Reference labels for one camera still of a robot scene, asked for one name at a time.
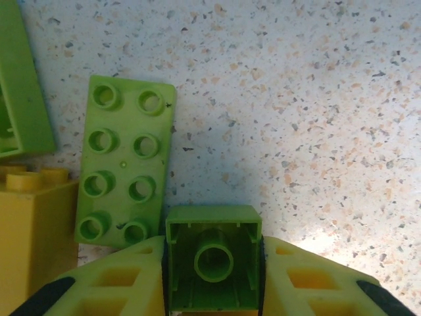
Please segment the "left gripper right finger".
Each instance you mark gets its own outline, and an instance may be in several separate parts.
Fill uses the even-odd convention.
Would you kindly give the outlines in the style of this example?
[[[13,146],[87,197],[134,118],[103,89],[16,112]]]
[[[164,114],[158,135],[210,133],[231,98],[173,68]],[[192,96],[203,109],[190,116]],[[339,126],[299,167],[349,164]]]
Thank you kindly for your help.
[[[374,277],[264,238],[262,315],[413,315]]]

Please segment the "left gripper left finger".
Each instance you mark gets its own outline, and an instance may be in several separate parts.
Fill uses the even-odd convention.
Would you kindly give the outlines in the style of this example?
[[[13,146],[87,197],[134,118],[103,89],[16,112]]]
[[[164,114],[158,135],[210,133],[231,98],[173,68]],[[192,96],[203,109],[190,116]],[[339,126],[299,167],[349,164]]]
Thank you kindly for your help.
[[[166,315],[164,237],[157,236],[58,276],[12,315]]]

